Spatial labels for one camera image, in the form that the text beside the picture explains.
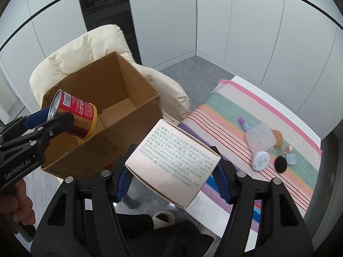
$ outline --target white product box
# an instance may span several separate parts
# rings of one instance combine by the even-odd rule
[[[155,193],[186,208],[219,160],[204,143],[160,119],[125,164]]]

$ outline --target blue gripper pad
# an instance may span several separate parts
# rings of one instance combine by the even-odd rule
[[[126,167],[124,167],[118,179],[117,193],[115,195],[118,202],[120,202],[122,198],[126,197],[128,194],[132,179],[133,174]]]
[[[34,129],[35,127],[41,125],[42,123],[45,123],[48,119],[48,113],[49,113],[50,107],[44,108],[43,110],[40,110],[39,112],[36,112],[26,119],[26,122],[24,123],[24,127],[26,129]]]
[[[228,203],[231,199],[229,180],[225,176],[225,173],[220,164],[217,164],[216,168],[212,172],[212,176],[218,188],[220,197],[223,198],[226,203]]]

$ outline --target red can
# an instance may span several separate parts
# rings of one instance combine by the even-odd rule
[[[48,120],[69,112],[74,115],[74,126],[67,134],[86,140],[95,129],[97,109],[95,105],[87,103],[79,98],[59,89],[51,103]]]

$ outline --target striped blanket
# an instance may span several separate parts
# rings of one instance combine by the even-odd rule
[[[274,169],[276,150],[271,153],[270,165],[261,172],[251,168],[252,152],[245,140],[245,133],[237,119],[242,117],[250,127],[266,122],[271,129],[283,135],[283,145],[293,146],[297,158],[295,166],[279,174]],[[302,216],[308,208],[316,184],[321,150],[301,129],[264,100],[241,85],[221,80],[207,101],[194,110],[180,125],[208,146],[217,146],[224,159],[230,160],[236,169],[243,170],[252,178],[270,181],[280,178],[294,199]],[[222,209],[231,212],[232,206],[220,198],[212,177],[203,186],[202,192]],[[261,202],[256,201],[251,229],[258,231]]]

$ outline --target green stripe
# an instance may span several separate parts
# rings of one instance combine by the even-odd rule
[[[260,120],[256,119],[249,112],[217,92],[210,94],[205,105],[212,108],[239,129],[241,129],[241,126],[237,121],[239,117],[242,117],[250,127],[257,126],[261,123]],[[283,145],[289,146],[289,143],[283,140]],[[318,171],[295,148],[293,148],[292,153],[296,155],[297,164],[295,166],[288,166],[288,168],[297,174],[313,190],[317,181]],[[277,157],[276,149],[272,149],[272,154]]]

